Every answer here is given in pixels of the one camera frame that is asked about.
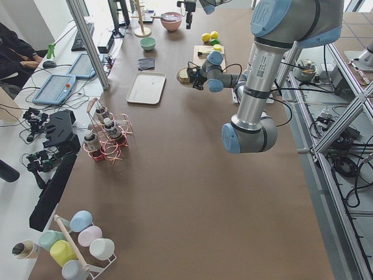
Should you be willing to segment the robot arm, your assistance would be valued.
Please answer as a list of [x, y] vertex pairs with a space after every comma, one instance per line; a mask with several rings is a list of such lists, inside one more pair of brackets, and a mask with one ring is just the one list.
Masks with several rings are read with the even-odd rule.
[[251, 18], [251, 63], [241, 74], [221, 68], [223, 55], [212, 51], [202, 66], [187, 69], [193, 87], [211, 92], [232, 88], [241, 94], [237, 114], [223, 125], [221, 138], [230, 153], [264, 152], [273, 147], [277, 128], [265, 113], [266, 100], [283, 54], [294, 42], [302, 48], [324, 46], [341, 34], [343, 1], [260, 1]]
[[202, 6], [205, 14], [209, 15], [214, 12], [215, 7], [220, 6], [222, 4], [228, 3], [229, 1], [224, 0], [186, 0], [186, 1], [177, 1], [177, 6], [180, 8], [184, 5], [186, 11], [186, 28], [188, 30], [191, 29], [192, 20], [193, 20], [193, 13], [196, 11], [196, 3], [199, 2]]

